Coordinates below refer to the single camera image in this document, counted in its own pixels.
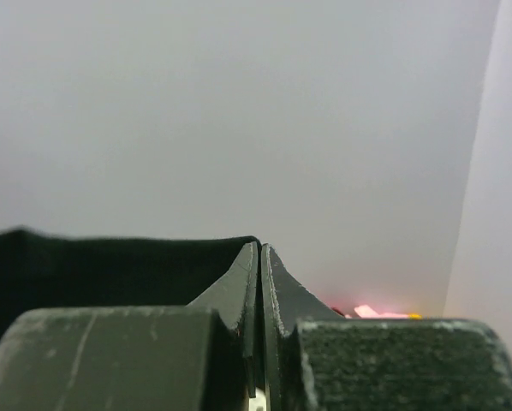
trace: grey surface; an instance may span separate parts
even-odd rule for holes
[[[439,314],[497,4],[0,0],[0,229],[254,234]]]
[[[486,321],[512,354],[512,1],[503,1],[446,315]]]

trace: textured surface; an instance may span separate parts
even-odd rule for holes
[[[512,410],[512,368],[466,321],[301,323],[307,410]]]

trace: scratched surface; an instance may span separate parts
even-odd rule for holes
[[[200,409],[212,320],[174,307],[26,313],[0,343],[0,411]]]

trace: dark green fabric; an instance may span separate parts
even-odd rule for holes
[[[41,307],[185,305],[254,237],[225,240],[65,239],[0,234],[0,337]]]

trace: pink object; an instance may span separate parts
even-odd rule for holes
[[[407,319],[409,318],[408,314],[397,314],[397,313],[382,313],[378,314],[374,311],[370,306],[358,306],[355,308],[355,312],[362,319]]]

